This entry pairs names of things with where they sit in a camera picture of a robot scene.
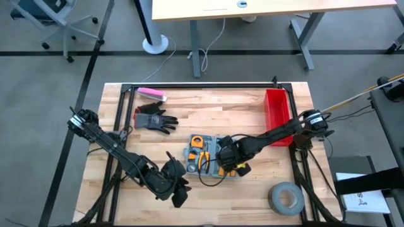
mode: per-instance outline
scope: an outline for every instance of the duct tape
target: duct tape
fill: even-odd
[[[286,192],[290,198],[290,204],[285,205],[281,200],[281,193]],[[268,202],[272,210],[281,215],[295,216],[304,208],[304,196],[298,186],[290,182],[282,182],[271,188],[268,192]]]

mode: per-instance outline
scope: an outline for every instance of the white cable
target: white cable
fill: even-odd
[[[156,71],[154,71],[154,73],[152,73],[150,76],[146,77],[146,79],[142,80],[142,82],[145,82],[146,80],[148,80],[148,79],[150,79],[152,76],[154,76],[157,72],[159,72],[159,70],[163,67],[164,63],[165,63],[166,61],[168,61],[168,60],[175,54],[175,52],[177,51],[177,44],[175,43],[175,41],[174,41],[172,38],[170,38],[170,37],[167,37],[167,38],[170,39],[170,40],[173,42],[173,44],[174,44],[174,51],[169,55],[168,58],[166,58],[166,59],[163,61],[163,63],[160,65],[160,67],[159,67]]]
[[[215,42],[222,36],[223,32],[225,31],[226,27],[226,18],[223,19],[223,27],[222,31],[219,33],[219,35],[212,41],[212,43],[206,48],[206,50],[199,48],[200,51],[204,53],[203,61],[201,64],[201,72],[204,73],[208,69],[208,52],[210,47],[215,44]]]

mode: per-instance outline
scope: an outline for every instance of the white paper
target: white paper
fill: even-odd
[[[337,180],[361,177],[365,174],[336,173]],[[389,214],[390,209],[381,190],[348,194],[342,196],[343,202],[349,212],[376,212]]]
[[[229,8],[229,0],[202,0],[203,10],[225,10]]]

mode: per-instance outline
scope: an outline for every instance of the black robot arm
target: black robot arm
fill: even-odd
[[[167,152],[170,160],[161,171],[146,156],[130,153],[122,147],[119,136],[104,132],[98,125],[98,115],[91,110],[80,110],[68,121],[68,127],[76,135],[91,143],[97,143],[121,164],[126,175],[138,185],[144,186],[156,195],[156,199],[167,200],[171,194],[174,207],[181,207],[187,199],[188,181],[182,178],[186,173],[181,162]]]
[[[238,174],[243,176],[251,169],[249,166],[239,168],[239,165],[244,165],[246,161],[254,158],[265,146],[288,136],[294,136],[298,149],[309,149],[311,138],[327,136],[332,133],[328,132],[327,129],[328,125],[322,113],[319,110],[308,110],[287,123],[257,137],[246,136],[234,142],[232,136],[223,138],[219,142],[222,149],[217,153],[216,161],[225,172],[237,170]]]

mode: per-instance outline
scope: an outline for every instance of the wooden table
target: wooden table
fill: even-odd
[[[276,16],[296,13],[312,13],[303,30],[296,20],[290,21],[305,60],[305,69],[313,70],[307,43],[325,12],[348,9],[381,8],[396,5],[395,0],[246,0],[247,7],[240,8],[239,0],[153,0],[153,20],[191,21],[191,43],[193,56],[199,56],[196,20],[230,18],[238,16]],[[194,76],[200,77],[199,57],[193,57]]]
[[[313,108],[307,83],[292,83],[297,112]],[[111,131],[116,117],[121,90],[119,83],[104,86],[98,115],[100,126]],[[178,160],[185,162],[183,149],[192,133],[229,135],[245,133],[258,135],[266,131],[264,120],[264,88],[193,88],[167,89],[165,115],[179,118],[179,126],[170,136],[147,129],[135,129],[128,137],[126,149],[144,154],[159,167],[168,160],[165,151],[170,151]],[[151,103],[136,95],[134,107]],[[313,142],[312,152],[332,182],[330,168],[323,144]],[[102,188],[105,151],[96,151],[87,158],[74,220],[83,217],[80,212],[95,202]],[[340,207],[327,188],[320,171],[312,159],[308,159],[314,190],[324,205],[337,218]],[[273,212],[267,202],[269,189],[280,182],[293,182],[290,155],[286,147],[265,147],[255,159],[248,162],[252,172],[243,178],[224,180],[217,187],[205,187],[194,175],[186,175],[192,190],[181,208],[174,208],[171,200],[156,201],[146,187],[139,187],[128,180],[121,184],[117,203],[116,225],[202,225],[202,224],[301,224],[300,216],[281,216]],[[217,182],[208,178],[206,183]],[[306,196],[309,219],[311,211]]]

